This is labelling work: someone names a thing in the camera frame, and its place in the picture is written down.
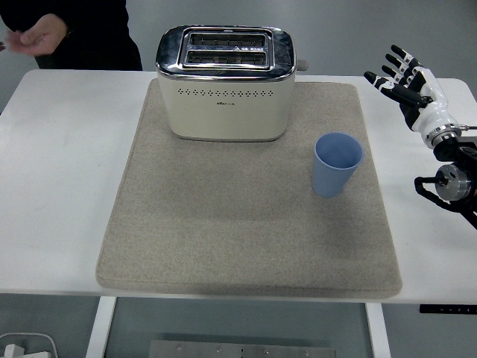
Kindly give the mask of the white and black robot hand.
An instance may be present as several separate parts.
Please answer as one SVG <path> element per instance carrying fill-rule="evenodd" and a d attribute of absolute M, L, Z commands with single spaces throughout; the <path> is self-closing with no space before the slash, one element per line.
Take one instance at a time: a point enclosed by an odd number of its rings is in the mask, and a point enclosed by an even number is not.
<path fill-rule="evenodd" d="M 364 78 L 381 94 L 399 104 L 408 128 L 421 135 L 428 148 L 450 137 L 460 136 L 461 125 L 449 114 L 448 100 L 432 71 L 397 45 L 385 59 L 385 77 L 373 72 Z"/>

